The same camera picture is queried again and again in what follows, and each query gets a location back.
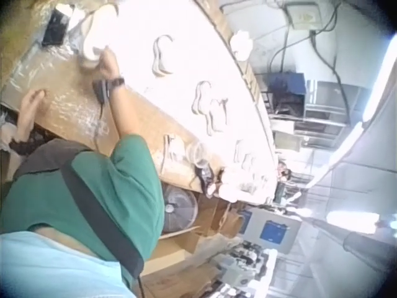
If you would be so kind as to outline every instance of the hand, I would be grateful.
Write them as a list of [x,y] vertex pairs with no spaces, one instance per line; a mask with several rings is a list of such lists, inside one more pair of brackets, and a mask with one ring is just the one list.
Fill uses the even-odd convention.
[[99,69],[105,79],[116,79],[120,77],[116,55],[109,47],[106,47],[100,56]]
[[19,116],[17,121],[17,133],[15,141],[26,142],[29,139],[30,132],[33,130],[37,109],[46,92],[43,89],[30,90],[20,103]]

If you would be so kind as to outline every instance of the black phone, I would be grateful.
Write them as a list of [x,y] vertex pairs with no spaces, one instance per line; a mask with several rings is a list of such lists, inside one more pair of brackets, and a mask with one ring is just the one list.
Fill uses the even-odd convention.
[[58,4],[54,8],[50,21],[45,29],[42,40],[43,47],[63,44],[74,7],[74,4]]

